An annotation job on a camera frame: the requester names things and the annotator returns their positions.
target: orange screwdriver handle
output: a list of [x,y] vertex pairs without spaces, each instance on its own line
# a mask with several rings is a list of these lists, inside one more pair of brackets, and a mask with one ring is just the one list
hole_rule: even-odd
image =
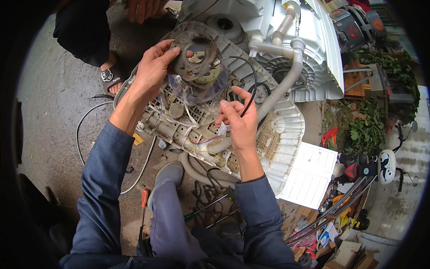
[[142,191],[142,207],[143,208],[146,207],[146,203],[148,202],[148,196],[149,196],[149,191],[147,189],[144,189]]

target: hand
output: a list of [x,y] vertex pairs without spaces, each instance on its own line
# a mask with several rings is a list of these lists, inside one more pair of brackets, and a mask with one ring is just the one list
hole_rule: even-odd
[[217,111],[221,115],[215,121],[215,125],[219,128],[222,121],[225,125],[231,124],[231,145],[237,152],[245,150],[256,151],[255,136],[257,134],[258,114],[255,102],[252,101],[245,115],[240,117],[245,106],[251,100],[251,94],[237,86],[233,86],[231,89],[245,100],[245,105],[242,105],[239,101],[229,103],[221,100],[220,108]]
[[145,95],[148,101],[157,96],[161,83],[167,75],[167,66],[181,51],[179,47],[169,49],[172,42],[173,39],[163,40],[145,51],[129,92],[134,92],[137,96]]
[[149,16],[158,11],[159,5],[160,0],[127,0],[129,20],[134,22],[137,13],[137,22],[142,24]]

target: person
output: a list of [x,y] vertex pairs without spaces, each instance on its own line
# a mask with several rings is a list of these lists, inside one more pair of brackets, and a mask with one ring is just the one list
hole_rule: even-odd
[[[120,90],[124,74],[118,65],[118,55],[109,49],[111,31],[107,9],[117,0],[60,0],[55,8],[53,37],[87,64],[99,67],[104,92],[114,96]],[[178,11],[165,8],[168,0],[127,0],[131,22],[145,21],[164,23],[173,28]]]
[[[216,120],[218,126],[221,121],[231,124],[232,147],[239,157],[241,182],[236,183],[236,195],[246,221],[243,260],[235,257],[212,231],[200,226],[192,232],[186,228],[176,193],[184,172],[178,162],[159,171],[148,201],[153,212],[149,255],[121,255],[118,196],[134,141],[132,135],[146,104],[157,96],[169,63],[180,53],[178,47],[169,49],[172,41],[164,40],[144,53],[133,84],[90,152],[81,177],[83,196],[77,202],[80,220],[73,247],[61,259],[60,267],[301,268],[283,240],[280,208],[257,155],[255,102],[241,118],[244,105],[222,100]],[[245,103],[250,101],[250,93],[239,87],[232,90]]]

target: green screwdriver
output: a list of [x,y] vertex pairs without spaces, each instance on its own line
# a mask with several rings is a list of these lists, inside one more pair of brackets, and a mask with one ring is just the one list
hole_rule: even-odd
[[201,209],[197,210],[196,212],[191,212],[191,213],[189,213],[188,215],[185,215],[185,216],[184,216],[184,221],[192,220],[192,219],[194,218],[194,216],[195,216],[197,213],[199,213],[199,212],[200,212],[200,211],[202,211],[203,209],[206,209],[206,208],[210,207],[210,206],[211,206],[211,205],[213,205],[214,203],[219,202],[221,199],[224,199],[224,198],[225,198],[225,197],[227,197],[227,196],[228,196],[228,194],[224,195],[223,197],[219,198],[219,199],[218,199],[218,200],[216,200],[216,201],[213,201],[212,203],[208,204],[208,205],[207,205],[207,206],[205,206],[204,208],[201,208]]

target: grey shoe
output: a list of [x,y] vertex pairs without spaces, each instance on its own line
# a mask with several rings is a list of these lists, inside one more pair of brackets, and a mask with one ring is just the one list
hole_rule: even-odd
[[153,211],[152,194],[154,191],[166,182],[173,182],[176,185],[176,188],[178,188],[183,174],[184,167],[177,161],[166,164],[160,169],[160,171],[158,171],[157,177],[155,178],[154,189],[151,191],[151,194],[148,198],[148,207],[151,212]]

